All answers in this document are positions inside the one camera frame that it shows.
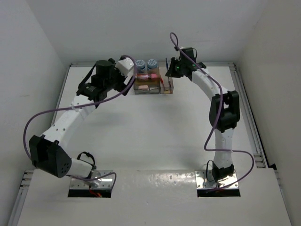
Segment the blue tape roll stack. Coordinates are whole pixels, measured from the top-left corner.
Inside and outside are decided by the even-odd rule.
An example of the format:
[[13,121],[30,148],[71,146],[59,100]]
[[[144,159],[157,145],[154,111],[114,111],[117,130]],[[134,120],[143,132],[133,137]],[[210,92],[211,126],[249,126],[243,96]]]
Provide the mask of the blue tape roll stack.
[[142,59],[138,59],[135,61],[137,73],[145,73],[146,71],[146,64],[145,61]]

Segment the pink cap glue stick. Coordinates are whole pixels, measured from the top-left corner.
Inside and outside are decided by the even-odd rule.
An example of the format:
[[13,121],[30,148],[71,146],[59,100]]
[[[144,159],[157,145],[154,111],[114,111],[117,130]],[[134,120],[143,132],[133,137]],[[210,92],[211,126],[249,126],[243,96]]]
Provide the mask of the pink cap glue stick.
[[152,74],[138,74],[137,78],[140,79],[140,80],[154,80],[154,79],[157,79],[158,76],[155,73],[152,73]]

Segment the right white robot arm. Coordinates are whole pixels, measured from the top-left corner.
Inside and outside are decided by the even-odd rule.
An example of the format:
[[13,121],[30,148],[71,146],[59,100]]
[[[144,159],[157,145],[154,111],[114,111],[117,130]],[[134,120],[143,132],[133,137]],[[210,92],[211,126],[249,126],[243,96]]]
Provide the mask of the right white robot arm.
[[179,57],[171,58],[167,77],[187,77],[209,98],[209,122],[212,131],[204,144],[208,152],[215,152],[212,177],[215,182],[234,173],[232,161],[232,137],[240,120],[239,94],[221,86],[211,76],[203,63],[196,63],[194,48],[175,47]]

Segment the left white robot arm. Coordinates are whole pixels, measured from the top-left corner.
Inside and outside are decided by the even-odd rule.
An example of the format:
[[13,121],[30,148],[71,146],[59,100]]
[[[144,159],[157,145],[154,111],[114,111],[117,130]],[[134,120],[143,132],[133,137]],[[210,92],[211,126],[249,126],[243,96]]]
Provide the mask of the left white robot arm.
[[90,181],[95,164],[71,158],[66,148],[81,123],[99,106],[107,102],[108,92],[115,90],[126,95],[135,81],[133,76],[125,84],[127,76],[134,71],[134,61],[122,56],[115,62],[112,58],[96,61],[78,85],[69,107],[62,108],[62,115],[40,136],[29,140],[31,161],[34,167],[57,178],[69,176]]

